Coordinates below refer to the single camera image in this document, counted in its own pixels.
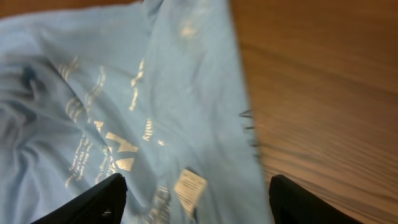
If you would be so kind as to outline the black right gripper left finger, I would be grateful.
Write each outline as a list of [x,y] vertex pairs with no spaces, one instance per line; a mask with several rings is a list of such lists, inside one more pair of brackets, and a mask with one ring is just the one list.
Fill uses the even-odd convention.
[[125,178],[115,173],[32,224],[120,224],[126,194]]

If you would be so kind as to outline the light blue t-shirt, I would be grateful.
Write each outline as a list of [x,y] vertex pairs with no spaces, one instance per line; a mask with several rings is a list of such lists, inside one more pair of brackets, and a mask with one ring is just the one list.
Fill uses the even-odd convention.
[[123,223],[270,223],[228,1],[1,20],[1,222],[112,174]]

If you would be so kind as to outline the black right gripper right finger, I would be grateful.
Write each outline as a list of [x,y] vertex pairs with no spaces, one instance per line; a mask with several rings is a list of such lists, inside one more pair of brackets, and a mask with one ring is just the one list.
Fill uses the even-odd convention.
[[275,224],[361,224],[280,174],[271,178],[269,203]]

